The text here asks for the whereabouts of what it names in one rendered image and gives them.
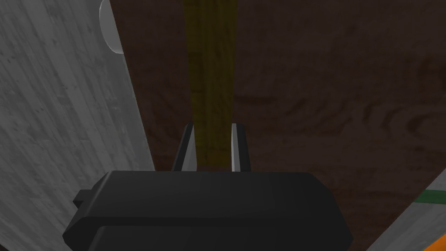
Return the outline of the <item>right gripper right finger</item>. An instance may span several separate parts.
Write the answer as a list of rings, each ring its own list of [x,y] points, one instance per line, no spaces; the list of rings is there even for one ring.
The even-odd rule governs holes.
[[[241,123],[232,124],[231,132],[231,169],[232,172],[250,172],[250,157],[245,127]]]

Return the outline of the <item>grey round door knob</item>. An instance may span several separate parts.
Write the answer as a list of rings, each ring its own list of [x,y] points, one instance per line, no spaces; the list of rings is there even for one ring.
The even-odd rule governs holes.
[[[102,0],[100,3],[99,23],[107,46],[116,54],[124,54],[110,0]]]

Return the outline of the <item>olive yellow board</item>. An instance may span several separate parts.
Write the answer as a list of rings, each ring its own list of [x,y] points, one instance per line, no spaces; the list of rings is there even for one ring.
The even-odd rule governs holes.
[[[183,0],[199,171],[231,170],[237,0]]]

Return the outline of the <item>grey door leaf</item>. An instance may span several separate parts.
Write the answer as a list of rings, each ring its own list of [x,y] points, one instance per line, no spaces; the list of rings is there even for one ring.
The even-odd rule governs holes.
[[[70,251],[72,200],[111,170],[154,170],[102,0],[0,0],[0,245]]]

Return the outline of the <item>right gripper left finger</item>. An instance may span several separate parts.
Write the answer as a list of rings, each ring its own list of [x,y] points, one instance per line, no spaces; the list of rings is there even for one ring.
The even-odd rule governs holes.
[[[184,128],[172,171],[197,171],[195,143],[193,123],[189,122]]]

